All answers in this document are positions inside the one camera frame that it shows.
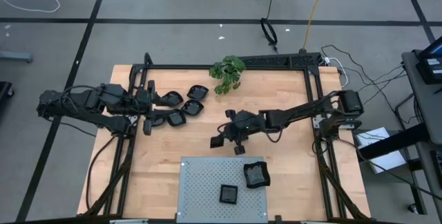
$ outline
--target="potted plant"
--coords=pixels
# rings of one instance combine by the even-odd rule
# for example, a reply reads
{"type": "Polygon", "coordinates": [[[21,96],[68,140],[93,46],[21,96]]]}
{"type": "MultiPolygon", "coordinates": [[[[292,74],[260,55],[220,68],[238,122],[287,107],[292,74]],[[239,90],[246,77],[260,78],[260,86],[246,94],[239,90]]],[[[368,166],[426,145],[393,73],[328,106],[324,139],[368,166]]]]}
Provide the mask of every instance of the potted plant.
{"type": "Polygon", "coordinates": [[[220,85],[215,87],[218,95],[226,94],[231,88],[237,89],[240,85],[240,76],[246,69],[245,63],[235,55],[226,56],[221,62],[216,62],[209,70],[209,75],[220,80],[220,85]]]}

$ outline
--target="wooden tabletop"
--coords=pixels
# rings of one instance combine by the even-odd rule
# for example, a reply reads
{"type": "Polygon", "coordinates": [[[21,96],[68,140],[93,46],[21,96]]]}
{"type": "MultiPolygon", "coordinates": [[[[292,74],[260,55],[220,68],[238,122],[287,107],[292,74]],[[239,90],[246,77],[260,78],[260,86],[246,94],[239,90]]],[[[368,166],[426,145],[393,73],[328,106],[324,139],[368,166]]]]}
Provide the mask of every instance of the wooden tabletop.
{"type": "MultiPolygon", "coordinates": [[[[131,66],[116,65],[111,83],[128,86],[131,66]]],[[[203,99],[203,111],[188,117],[181,127],[167,123],[155,127],[151,136],[137,132],[133,164],[129,178],[124,218],[174,218],[177,212],[180,160],[182,156],[234,156],[234,145],[210,149],[210,138],[216,136],[217,127],[228,122],[224,111],[242,109],[257,113],[260,109],[289,109],[307,102],[305,80],[301,71],[245,71],[241,87],[227,95],[217,96],[213,89],[218,81],[209,77],[207,70],[148,70],[148,80],[155,80],[159,95],[177,91],[184,100],[188,90],[196,84],[209,88],[203,99]]],[[[320,78],[324,94],[339,90],[336,68],[321,67],[320,78]]],[[[313,91],[314,79],[311,77],[313,91]]],[[[92,157],[111,138],[100,129],[97,133],[92,157]]],[[[350,131],[340,131],[340,138],[353,142],[350,131]]],[[[257,133],[244,142],[247,156],[262,156],[267,161],[271,186],[267,188],[269,220],[281,215],[286,221],[324,221],[325,206],[320,184],[318,162],[311,150],[313,142],[311,120],[291,124],[284,130],[278,143],[270,142],[265,134],[257,133]]],[[[105,149],[97,159],[90,186],[91,204],[109,182],[117,141],[105,149]]],[[[340,183],[362,213],[369,216],[358,158],[354,148],[343,142],[334,143],[340,183]]],[[[338,216],[336,196],[332,186],[334,216],[338,216]]],[[[115,190],[112,212],[116,212],[119,187],[115,190]]],[[[86,211],[85,190],[81,195],[78,213],[86,211]]]]}

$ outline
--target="yellow cable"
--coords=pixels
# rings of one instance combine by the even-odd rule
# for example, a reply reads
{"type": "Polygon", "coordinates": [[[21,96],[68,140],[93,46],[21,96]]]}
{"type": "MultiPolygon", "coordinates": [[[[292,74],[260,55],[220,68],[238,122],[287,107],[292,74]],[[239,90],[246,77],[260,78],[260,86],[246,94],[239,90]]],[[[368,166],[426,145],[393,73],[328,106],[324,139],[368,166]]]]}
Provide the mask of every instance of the yellow cable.
{"type": "Polygon", "coordinates": [[[305,33],[304,46],[302,47],[303,49],[306,48],[307,42],[309,41],[310,24],[311,24],[311,20],[313,19],[313,15],[315,14],[315,10],[316,10],[316,6],[318,5],[318,2],[319,2],[319,0],[315,1],[315,4],[313,5],[313,8],[311,9],[311,12],[310,12],[309,23],[307,24],[307,32],[305,33]]]}

